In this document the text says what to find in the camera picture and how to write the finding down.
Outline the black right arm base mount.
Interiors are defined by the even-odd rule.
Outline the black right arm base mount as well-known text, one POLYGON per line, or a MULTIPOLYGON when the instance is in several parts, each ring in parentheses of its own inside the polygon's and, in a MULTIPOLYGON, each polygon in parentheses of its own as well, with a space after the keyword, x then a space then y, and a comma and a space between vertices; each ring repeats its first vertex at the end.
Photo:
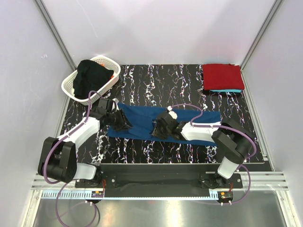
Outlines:
POLYGON ((233 174, 231 178, 225 179, 217 172, 202 173, 199 175, 201 188, 203 189, 241 189, 243 183, 240 174, 233 174))

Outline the blue printed t shirt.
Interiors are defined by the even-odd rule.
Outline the blue printed t shirt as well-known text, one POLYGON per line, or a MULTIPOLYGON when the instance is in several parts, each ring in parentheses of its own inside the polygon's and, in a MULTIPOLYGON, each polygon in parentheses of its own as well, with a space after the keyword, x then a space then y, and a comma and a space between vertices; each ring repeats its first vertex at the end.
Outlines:
MULTIPOLYGON (((191 140, 182 141, 175 140, 172 137, 168 137, 167 140, 161 140, 150 133, 154 128, 154 121, 156 117, 165 111, 165 108, 156 106, 129 106, 123 103, 118 103, 118 107, 122 109, 132 124, 132 128, 127 131, 115 131, 113 127, 107 130, 107 136, 112 138, 125 138, 134 140, 149 140, 149 141, 161 141, 161 142, 171 142, 171 143, 181 143, 181 144, 191 144, 198 146, 215 146, 213 141, 206 140, 191 140)), ((201 112, 191 109, 174 109, 178 118, 178 122, 185 121, 189 122, 192 118, 198 116, 201 112)), ((202 116, 195 119, 194 123, 215 123, 221 121, 221 114, 218 111, 203 112, 202 116)))

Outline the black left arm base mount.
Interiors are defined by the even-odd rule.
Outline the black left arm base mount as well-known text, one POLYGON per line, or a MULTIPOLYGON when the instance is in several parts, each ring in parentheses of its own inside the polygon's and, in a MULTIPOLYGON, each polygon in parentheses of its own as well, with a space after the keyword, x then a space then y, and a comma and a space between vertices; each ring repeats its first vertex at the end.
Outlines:
POLYGON ((92 180, 80 179, 76 181, 76 188, 115 188, 117 174, 113 172, 97 172, 92 180))

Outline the black t shirt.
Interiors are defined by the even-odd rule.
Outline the black t shirt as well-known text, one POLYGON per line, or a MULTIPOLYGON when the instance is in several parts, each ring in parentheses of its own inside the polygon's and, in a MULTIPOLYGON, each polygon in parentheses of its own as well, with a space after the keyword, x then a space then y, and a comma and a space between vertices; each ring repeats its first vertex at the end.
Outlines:
POLYGON ((77 99, 87 99, 90 91, 98 91, 109 82, 101 76, 100 68, 100 64, 91 60, 82 60, 79 63, 73 80, 74 96, 77 99))

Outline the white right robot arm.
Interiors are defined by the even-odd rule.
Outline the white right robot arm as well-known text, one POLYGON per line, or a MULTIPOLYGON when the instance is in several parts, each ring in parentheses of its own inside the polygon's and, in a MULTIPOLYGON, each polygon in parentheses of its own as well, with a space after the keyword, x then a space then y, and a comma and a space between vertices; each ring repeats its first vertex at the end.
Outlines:
POLYGON ((224 154, 215 175, 216 184, 222 188, 232 182, 232 175, 237 168, 257 151, 249 133, 230 118, 214 123, 178 122, 174 111, 165 111, 156 118, 151 135, 161 140, 172 137, 178 141, 215 143, 224 154))

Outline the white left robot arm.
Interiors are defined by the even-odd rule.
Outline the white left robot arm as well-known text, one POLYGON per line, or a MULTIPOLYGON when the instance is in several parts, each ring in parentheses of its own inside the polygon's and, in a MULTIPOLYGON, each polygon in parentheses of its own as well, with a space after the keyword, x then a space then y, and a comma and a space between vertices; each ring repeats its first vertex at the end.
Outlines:
POLYGON ((102 183, 102 175, 94 164, 78 163, 76 151, 92 135, 106 126, 125 131, 133 126, 124 111, 118 107, 118 100, 100 99, 97 106, 89 107, 87 116, 79 124, 57 138, 44 140, 38 164, 38 174, 49 184, 69 183, 72 180, 86 180, 91 187, 102 183))

